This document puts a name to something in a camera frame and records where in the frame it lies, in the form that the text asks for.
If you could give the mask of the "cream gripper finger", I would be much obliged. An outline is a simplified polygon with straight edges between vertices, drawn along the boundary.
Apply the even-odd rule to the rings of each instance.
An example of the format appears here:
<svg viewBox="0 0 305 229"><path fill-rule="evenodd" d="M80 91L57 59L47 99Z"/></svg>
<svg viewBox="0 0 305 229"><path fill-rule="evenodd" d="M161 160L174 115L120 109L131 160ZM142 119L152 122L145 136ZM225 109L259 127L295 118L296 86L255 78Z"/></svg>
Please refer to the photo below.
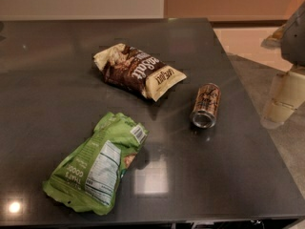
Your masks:
<svg viewBox="0 0 305 229"><path fill-rule="evenodd" d="M305 68L293 65L278 73L272 82L270 96L262 112L261 124L276 129L305 102Z"/></svg>

